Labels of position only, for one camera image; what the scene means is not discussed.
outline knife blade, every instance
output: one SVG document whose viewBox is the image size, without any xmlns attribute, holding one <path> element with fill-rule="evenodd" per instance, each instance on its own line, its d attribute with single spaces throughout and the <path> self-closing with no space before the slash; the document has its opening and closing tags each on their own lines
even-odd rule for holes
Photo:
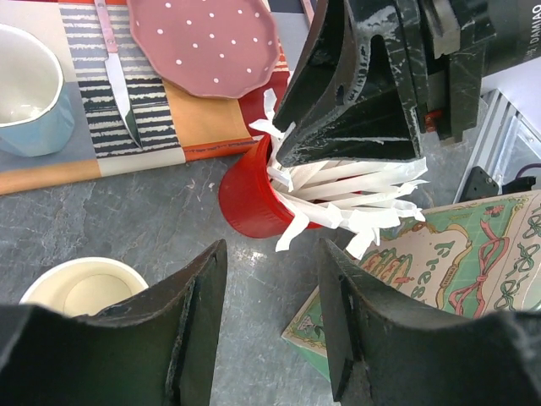
<svg viewBox="0 0 541 406">
<path fill-rule="evenodd" d="M 107 6 L 105 0 L 94 0 L 94 4 L 96 5 L 101 32 L 103 33 L 103 39 L 105 40 L 108 53 L 108 58 L 105 61 L 105 69 L 107 71 L 107 78 L 111 84 L 112 95 L 130 138 L 142 149 L 143 143 L 141 142 L 139 129 L 135 121 L 134 108 L 129 100 L 128 86 L 126 85 L 126 78 L 124 77 L 122 64 L 118 56 L 117 41 L 112 30 Z"/>
</svg>

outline red plastic cup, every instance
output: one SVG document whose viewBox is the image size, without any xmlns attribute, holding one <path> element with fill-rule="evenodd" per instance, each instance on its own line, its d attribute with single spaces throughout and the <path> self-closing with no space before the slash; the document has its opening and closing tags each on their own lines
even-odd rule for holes
<svg viewBox="0 0 541 406">
<path fill-rule="evenodd" d="M 252 239 L 282 234 L 293 214 L 276 198 L 267 175 L 271 138 L 266 136 L 233 165 L 220 184 L 221 213 L 235 230 Z M 320 228 L 311 222 L 308 228 Z"/>
</svg>

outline black and white stripes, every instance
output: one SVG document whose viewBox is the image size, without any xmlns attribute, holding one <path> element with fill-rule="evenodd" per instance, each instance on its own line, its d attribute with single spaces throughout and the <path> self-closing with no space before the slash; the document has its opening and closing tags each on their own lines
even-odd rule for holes
<svg viewBox="0 0 541 406">
<path fill-rule="evenodd" d="M 129 138 L 112 96 L 96 9 L 74 4 L 62 4 L 60 9 L 97 157 L 143 153 Z M 144 152 L 179 148 L 161 78 L 129 33 L 127 8 L 108 6 L 108 11 Z"/>
</svg>

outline white cup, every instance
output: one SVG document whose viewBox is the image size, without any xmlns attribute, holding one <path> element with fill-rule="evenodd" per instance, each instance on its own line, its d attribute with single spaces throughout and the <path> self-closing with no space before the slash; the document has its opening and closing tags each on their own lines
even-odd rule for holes
<svg viewBox="0 0 541 406">
<path fill-rule="evenodd" d="M 74 128 L 55 54 L 28 32 L 0 24 L 0 150 L 18 156 L 59 152 Z"/>
<path fill-rule="evenodd" d="M 41 275 L 20 304 L 35 304 L 67 316 L 95 315 L 147 289 L 133 268 L 109 258 L 64 262 Z"/>
</svg>

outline countertop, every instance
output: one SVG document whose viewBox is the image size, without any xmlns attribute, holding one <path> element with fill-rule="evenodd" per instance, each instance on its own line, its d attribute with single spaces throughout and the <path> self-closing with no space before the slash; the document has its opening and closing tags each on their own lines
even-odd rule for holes
<svg viewBox="0 0 541 406">
<path fill-rule="evenodd" d="M 291 63 L 302 43 L 284 47 Z M 442 148 L 435 134 L 424 135 L 425 178 L 437 181 L 413 196 L 417 203 L 452 202 L 475 136 L 473 130 L 465 143 Z M 225 239 L 229 273 L 211 404 L 332 404 L 329 383 L 280 336 L 317 283 L 317 239 L 343 248 L 350 235 L 309 231 L 293 241 L 291 251 L 275 253 L 277 238 L 236 233 L 221 215 L 217 190 L 237 159 L 0 197 L 0 302 L 17 303 L 43 272 L 84 256 L 120 260 L 156 283 Z"/>
</svg>

